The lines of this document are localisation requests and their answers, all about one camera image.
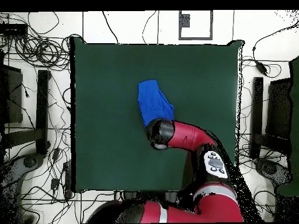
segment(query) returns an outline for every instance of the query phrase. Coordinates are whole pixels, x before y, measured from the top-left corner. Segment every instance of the green table surface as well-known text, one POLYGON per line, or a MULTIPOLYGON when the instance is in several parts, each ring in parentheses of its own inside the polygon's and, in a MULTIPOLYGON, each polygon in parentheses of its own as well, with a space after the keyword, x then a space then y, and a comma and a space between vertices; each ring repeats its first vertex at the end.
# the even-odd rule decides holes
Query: green table surface
POLYGON ((186 152, 150 148, 138 83, 156 79, 175 119, 209 129, 235 160, 238 49, 75 39, 76 190, 180 190, 186 152))

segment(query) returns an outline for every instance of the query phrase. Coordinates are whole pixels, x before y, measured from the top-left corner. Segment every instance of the blue towel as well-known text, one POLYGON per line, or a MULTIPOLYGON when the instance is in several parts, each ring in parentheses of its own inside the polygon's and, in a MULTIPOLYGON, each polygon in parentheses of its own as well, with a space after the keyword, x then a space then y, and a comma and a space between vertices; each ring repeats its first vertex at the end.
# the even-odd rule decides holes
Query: blue towel
POLYGON ((155 118, 175 119, 173 105, 168 103, 159 89, 157 80, 138 84, 138 103, 145 127, 155 118))

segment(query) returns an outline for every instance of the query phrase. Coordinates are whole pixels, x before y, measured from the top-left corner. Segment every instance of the metal stand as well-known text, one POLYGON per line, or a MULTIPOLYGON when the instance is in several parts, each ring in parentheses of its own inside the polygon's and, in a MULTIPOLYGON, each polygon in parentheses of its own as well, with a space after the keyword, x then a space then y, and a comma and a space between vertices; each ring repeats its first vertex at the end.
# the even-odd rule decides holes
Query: metal stand
POLYGON ((24 155, 11 160, 0 169, 0 222, 25 223, 33 222, 22 219, 20 211, 21 189, 28 172, 38 169, 43 164, 50 143, 48 133, 48 81, 51 73, 48 70, 38 71, 36 129, 18 131, 5 135, 5 148, 11 148, 27 142, 36 141, 36 153, 24 155))

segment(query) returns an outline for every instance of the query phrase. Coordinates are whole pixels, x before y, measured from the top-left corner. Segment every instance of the cable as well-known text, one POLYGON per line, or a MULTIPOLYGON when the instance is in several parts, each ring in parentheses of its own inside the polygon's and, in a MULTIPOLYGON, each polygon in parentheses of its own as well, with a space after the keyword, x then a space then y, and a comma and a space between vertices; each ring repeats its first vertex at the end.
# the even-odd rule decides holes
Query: cable
MULTIPOLYGON (((30 13, 31 13, 31 12, 28 12, 28 25, 31 27, 30 22, 29 22, 29 15, 30 15, 30 13)), ((58 18, 58 16, 56 15, 55 12, 53 12, 53 13, 55 14, 55 16, 56 16, 56 18, 57 18, 57 24, 56 24, 54 27, 52 27, 49 31, 46 31, 45 33, 38 33, 38 32, 36 32, 34 29, 32 29, 38 36, 39 36, 40 34, 47 34, 47 33, 51 32, 55 27, 58 26, 58 24, 59 24, 59 18, 58 18)))
POLYGON ((40 220, 40 214, 35 212, 35 211, 30 211, 28 209, 25 209, 23 206, 20 206, 24 211, 30 212, 30 213, 34 213, 36 214, 39 218, 37 219, 37 222, 35 224, 38 224, 39 220, 40 220))
POLYGON ((107 20, 107 18, 106 18, 106 15, 105 15, 104 11, 102 11, 102 13, 103 13, 103 16, 104 16, 104 18, 105 18, 105 21, 106 21, 106 23, 107 23, 107 26, 108 26, 109 30, 110 30, 111 33, 114 35, 114 37, 115 37, 115 39, 116 39, 116 43, 118 44, 118 43, 119 43, 119 40, 117 39, 116 35, 113 33, 113 31, 112 31, 112 29, 111 29, 111 27, 110 27, 110 25, 109 25, 109 23, 108 23, 108 20, 107 20))
POLYGON ((69 87, 68 89, 65 89, 64 90, 64 92, 62 93, 62 99, 63 99, 63 101, 65 102, 65 103, 67 103, 67 104, 71 104, 70 102, 67 102, 66 100, 65 100, 65 98, 64 98, 64 94, 66 93, 66 91, 68 91, 68 90, 70 90, 71 88, 69 87))
POLYGON ((83 210, 83 213, 82 213, 82 223, 84 222, 84 212, 87 211, 87 210, 89 210, 89 209, 95 204, 95 202, 96 202, 96 200, 97 200, 97 198, 98 198, 99 196, 103 196, 103 195, 105 195, 105 196, 112 196, 113 193, 111 193, 111 194, 105 194, 105 193, 100 193, 100 194, 98 194, 98 195, 96 196, 95 200, 93 200, 93 203, 92 203, 89 207, 87 207, 86 209, 83 210))
POLYGON ((272 35, 274 35, 274 34, 276 34, 276 33, 280 33, 280 32, 282 32, 282 31, 284 31, 284 30, 292 29, 292 28, 296 27, 298 24, 299 24, 299 21, 296 22, 295 24, 293 24, 293 25, 290 26, 290 27, 285 27, 285 28, 283 28, 283 29, 280 29, 280 30, 278 30, 278 31, 276 31, 276 32, 274 32, 274 33, 272 33, 272 34, 269 34, 269 35, 267 35, 267 36, 264 36, 264 37, 260 38, 260 39, 255 43, 255 45, 253 46, 253 48, 252 48, 253 60, 254 60, 254 62, 256 63, 256 67, 257 67, 257 69, 258 69, 264 76, 267 76, 268 78, 276 78, 276 77, 278 77, 278 76, 281 74, 281 66, 280 66, 279 64, 270 64, 270 65, 277 65, 277 66, 280 68, 280 72, 279 72, 276 76, 269 76, 268 74, 270 73, 271 69, 270 69, 269 72, 267 72, 267 70, 266 70, 266 68, 265 68, 265 65, 262 64, 261 62, 259 62, 258 60, 255 59, 256 45, 257 45, 258 42, 260 42, 261 40, 263 40, 263 39, 265 39, 265 38, 268 38, 268 37, 270 37, 270 36, 272 36, 272 35))
POLYGON ((270 191, 267 191, 267 190, 258 191, 258 192, 255 193, 255 195, 253 196, 253 201, 256 203, 256 206, 261 207, 261 208, 262 208, 262 212, 263 212, 263 210, 265 210, 266 212, 270 213, 271 216, 274 218, 274 217, 275 217, 275 213, 273 212, 273 210, 272 210, 270 207, 275 207, 275 205, 268 205, 268 204, 261 205, 261 204, 259 204, 258 202, 255 201, 256 196, 257 196, 258 194, 260 194, 260 193, 269 193, 269 194, 271 194, 272 196, 275 197, 275 200, 277 200, 278 198, 276 197, 276 195, 275 195, 274 193, 272 193, 272 192, 270 192, 270 191))
POLYGON ((144 44, 146 44, 146 42, 145 42, 145 40, 144 40, 144 38, 143 38, 143 33, 144 33, 144 30, 145 30, 145 27, 147 26, 147 23, 148 23, 148 21, 151 19, 151 17, 154 15, 154 14, 156 14, 156 10, 155 10, 155 12, 147 19, 147 22, 145 23, 145 25, 144 25, 144 28, 143 28, 143 31, 142 31, 142 39, 143 39, 143 42, 144 42, 144 44))

